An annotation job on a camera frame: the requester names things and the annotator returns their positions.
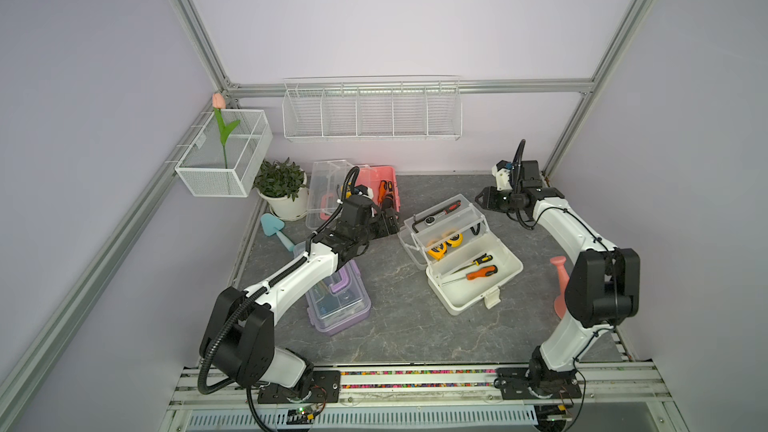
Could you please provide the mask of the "white toolbox with clear lid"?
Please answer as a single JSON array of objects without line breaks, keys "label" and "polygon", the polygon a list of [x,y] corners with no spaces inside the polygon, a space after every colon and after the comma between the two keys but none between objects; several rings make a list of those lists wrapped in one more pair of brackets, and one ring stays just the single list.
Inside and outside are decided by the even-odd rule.
[{"label": "white toolbox with clear lid", "polygon": [[[427,212],[456,200],[462,201],[458,210],[438,217],[431,226],[420,225],[418,233],[411,230],[414,219],[424,217]],[[445,237],[455,232],[464,235],[463,244],[458,248],[448,247],[441,260],[433,260],[426,252],[429,245],[445,242]],[[406,218],[398,238],[413,262],[425,270],[428,286],[452,316],[458,316],[480,302],[488,309],[495,307],[501,302],[501,287],[524,270],[522,261],[491,231],[485,215],[462,194],[454,195]],[[453,274],[459,267],[485,253],[492,255],[493,260]],[[490,265],[498,267],[498,273],[491,277],[442,285],[446,279]]]}]

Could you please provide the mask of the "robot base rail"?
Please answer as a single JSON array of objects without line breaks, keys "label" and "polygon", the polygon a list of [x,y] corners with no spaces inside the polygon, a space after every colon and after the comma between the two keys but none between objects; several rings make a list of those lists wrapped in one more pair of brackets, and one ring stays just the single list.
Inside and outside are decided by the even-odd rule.
[{"label": "robot base rail", "polygon": [[688,426],[651,362],[586,363],[566,386],[542,397],[522,383],[520,364],[339,366],[316,371],[309,397],[289,399],[264,386],[249,402],[230,385],[212,395],[194,387],[198,372],[182,373],[163,431],[452,430],[522,427],[578,431],[611,428],[623,415],[640,429],[685,431]]}]

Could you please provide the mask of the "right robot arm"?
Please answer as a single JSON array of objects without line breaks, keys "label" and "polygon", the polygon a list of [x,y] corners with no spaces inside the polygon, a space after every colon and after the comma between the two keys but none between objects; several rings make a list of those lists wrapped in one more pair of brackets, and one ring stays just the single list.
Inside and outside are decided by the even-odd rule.
[{"label": "right robot arm", "polygon": [[578,363],[601,336],[637,314],[641,261],[633,249],[620,248],[599,235],[562,192],[546,186],[537,161],[502,160],[492,174],[496,184],[482,189],[476,203],[528,230],[543,227],[572,262],[563,317],[534,349],[526,377],[508,380],[546,398],[574,383]]}]

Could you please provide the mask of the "purple toolbox with clear lid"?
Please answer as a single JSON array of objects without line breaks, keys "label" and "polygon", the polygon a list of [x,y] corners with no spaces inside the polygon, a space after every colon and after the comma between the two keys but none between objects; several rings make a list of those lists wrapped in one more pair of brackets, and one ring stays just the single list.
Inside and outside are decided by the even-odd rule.
[{"label": "purple toolbox with clear lid", "polygon": [[366,320],[372,308],[370,296],[354,260],[318,282],[305,297],[311,325],[328,336]]}]

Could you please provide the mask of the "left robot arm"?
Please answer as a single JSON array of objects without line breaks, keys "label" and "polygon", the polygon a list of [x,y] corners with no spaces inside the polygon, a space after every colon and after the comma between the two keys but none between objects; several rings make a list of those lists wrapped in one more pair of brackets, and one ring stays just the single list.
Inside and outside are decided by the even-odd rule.
[{"label": "left robot arm", "polygon": [[372,241],[400,229],[394,208],[355,191],[359,173],[358,166],[347,172],[337,208],[299,256],[256,284],[228,287],[218,295],[199,348],[199,393],[210,395],[231,384],[245,389],[276,384],[301,398],[310,393],[312,363],[275,345],[275,325],[312,287],[363,255]]}]

